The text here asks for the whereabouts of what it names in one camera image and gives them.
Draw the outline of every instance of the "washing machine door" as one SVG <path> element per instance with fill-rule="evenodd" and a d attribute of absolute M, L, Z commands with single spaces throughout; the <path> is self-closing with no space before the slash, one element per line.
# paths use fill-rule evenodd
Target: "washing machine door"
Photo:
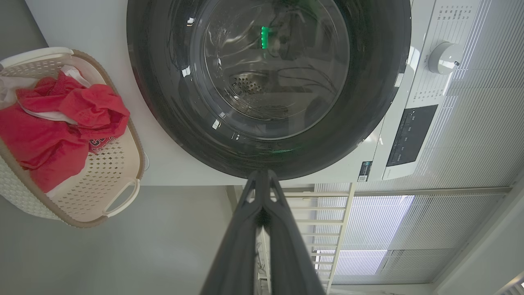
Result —
<path fill-rule="evenodd" d="M 377 126 L 404 72 L 408 0 L 129 0 L 129 54 L 167 133 L 224 173 L 321 170 Z"/>

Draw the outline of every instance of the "washing machine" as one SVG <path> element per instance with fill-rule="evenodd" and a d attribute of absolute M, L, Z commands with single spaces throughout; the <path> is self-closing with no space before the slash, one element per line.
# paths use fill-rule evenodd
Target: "washing machine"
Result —
<path fill-rule="evenodd" d="M 241 178 L 299 178 L 350 154 L 382 122 L 410 53 L 407 0 L 129 0 L 127 18 L 160 125 Z"/>
<path fill-rule="evenodd" d="M 111 76 L 144 185 L 242 185 L 261 167 L 283 186 L 409 175 L 456 76 L 430 57 L 482 24 L 477 0 L 27 3 L 50 46 Z"/>

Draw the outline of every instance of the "label sticker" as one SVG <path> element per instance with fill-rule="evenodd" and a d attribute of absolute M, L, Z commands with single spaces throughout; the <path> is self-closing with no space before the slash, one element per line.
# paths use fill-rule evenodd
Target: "label sticker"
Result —
<path fill-rule="evenodd" d="M 369 170 L 371 170 L 371 164 L 373 164 L 373 161 L 362 162 L 361 171 L 358 174 L 357 182 L 367 181 L 367 177 L 369 176 Z"/>

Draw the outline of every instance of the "laundry basket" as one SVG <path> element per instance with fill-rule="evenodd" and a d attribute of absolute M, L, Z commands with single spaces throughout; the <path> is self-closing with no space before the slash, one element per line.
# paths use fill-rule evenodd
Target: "laundry basket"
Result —
<path fill-rule="evenodd" d="M 33 50 L 4 59 L 0 61 L 0 76 L 56 78 L 63 65 L 75 66 L 88 82 L 107 84 L 116 93 L 109 76 L 96 60 L 63 47 Z M 130 120 L 124 135 L 98 154 L 90 153 L 84 169 L 48 198 L 0 140 L 0 194 L 29 214 L 62 220 L 76 227 L 92 227 L 133 202 L 140 188 L 143 162 L 143 151 Z M 115 209 L 108 210 L 130 185 L 134 185 L 131 195 Z"/>

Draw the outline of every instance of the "red clothing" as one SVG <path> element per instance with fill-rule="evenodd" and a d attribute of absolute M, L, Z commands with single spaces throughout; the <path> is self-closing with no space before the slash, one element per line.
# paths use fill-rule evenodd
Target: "red clothing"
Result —
<path fill-rule="evenodd" d="M 129 111 L 107 85 L 85 88 L 59 72 L 34 89 L 18 89 L 18 104 L 0 110 L 0 137 L 31 178 L 47 193 L 84 168 L 89 140 L 124 134 Z M 27 114 L 59 111 L 78 125 Z"/>

